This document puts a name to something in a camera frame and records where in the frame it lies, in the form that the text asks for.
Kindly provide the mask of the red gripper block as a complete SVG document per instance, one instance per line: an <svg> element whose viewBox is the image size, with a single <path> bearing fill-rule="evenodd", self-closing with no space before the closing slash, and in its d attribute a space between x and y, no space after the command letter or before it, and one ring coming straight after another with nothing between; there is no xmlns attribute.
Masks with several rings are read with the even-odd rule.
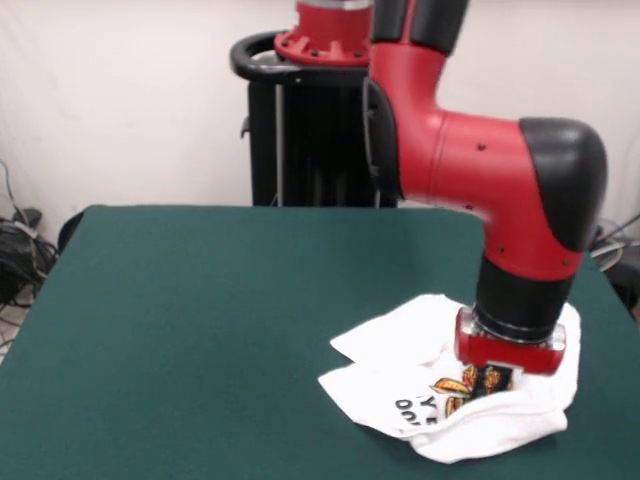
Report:
<svg viewBox="0 0 640 480"><path fill-rule="evenodd" d="M460 308L456 315L456 358L477 367L471 400L487 395L486 376L487 392L498 393L513 388L513 369L533 375L553 375L564 358L566 346L567 333L563 325L557 325L543 342L522 343L491 334L480 325L471 308Z"/></svg>

